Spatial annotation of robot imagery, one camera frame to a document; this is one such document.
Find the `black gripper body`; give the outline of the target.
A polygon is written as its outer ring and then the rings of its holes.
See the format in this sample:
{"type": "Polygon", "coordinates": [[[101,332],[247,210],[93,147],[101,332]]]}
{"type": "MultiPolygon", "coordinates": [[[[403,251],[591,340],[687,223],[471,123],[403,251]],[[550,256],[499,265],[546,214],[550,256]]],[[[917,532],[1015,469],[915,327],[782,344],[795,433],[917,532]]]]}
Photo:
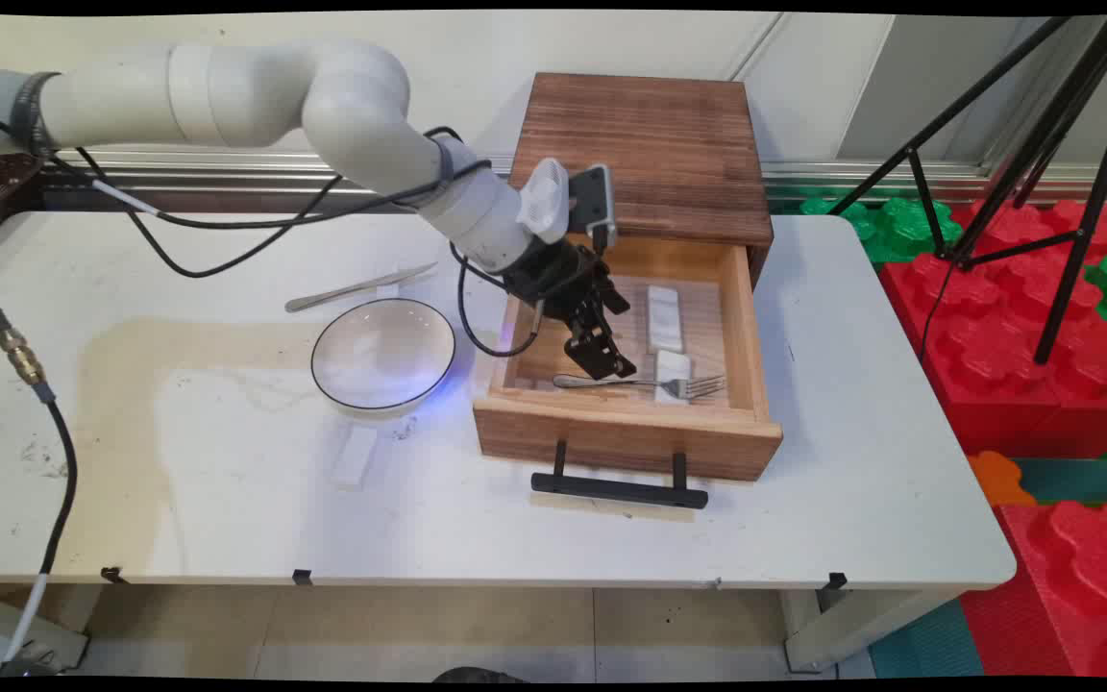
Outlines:
{"type": "Polygon", "coordinates": [[[606,298],[612,289],[609,264],[588,246],[534,240],[526,254],[501,272],[506,292],[539,312],[540,319],[606,324],[606,298]]]}

